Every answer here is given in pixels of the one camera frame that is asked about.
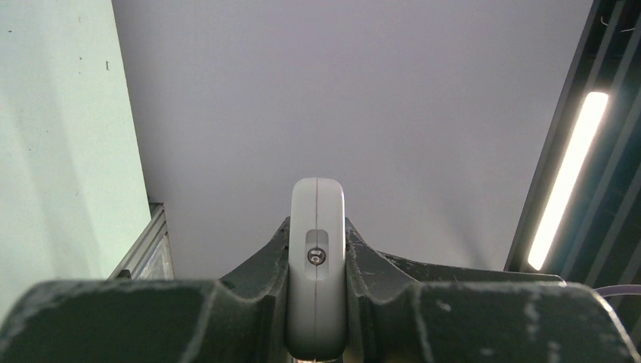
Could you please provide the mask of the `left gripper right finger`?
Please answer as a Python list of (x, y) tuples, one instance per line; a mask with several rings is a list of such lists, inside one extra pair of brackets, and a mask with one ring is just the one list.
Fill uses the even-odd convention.
[(346, 362), (636, 362), (597, 293), (555, 275), (416, 262), (345, 226)]

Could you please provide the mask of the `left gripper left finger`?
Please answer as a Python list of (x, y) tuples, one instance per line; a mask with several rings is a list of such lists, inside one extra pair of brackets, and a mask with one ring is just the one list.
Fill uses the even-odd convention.
[(1, 327), (3, 362), (285, 362), (282, 222), (219, 279), (36, 284)]

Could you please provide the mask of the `white remote control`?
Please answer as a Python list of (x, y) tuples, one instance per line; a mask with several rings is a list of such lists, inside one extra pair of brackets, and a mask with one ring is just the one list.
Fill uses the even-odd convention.
[(348, 319), (345, 201), (340, 183), (303, 178), (290, 208), (285, 341), (300, 361), (332, 361), (344, 351)]

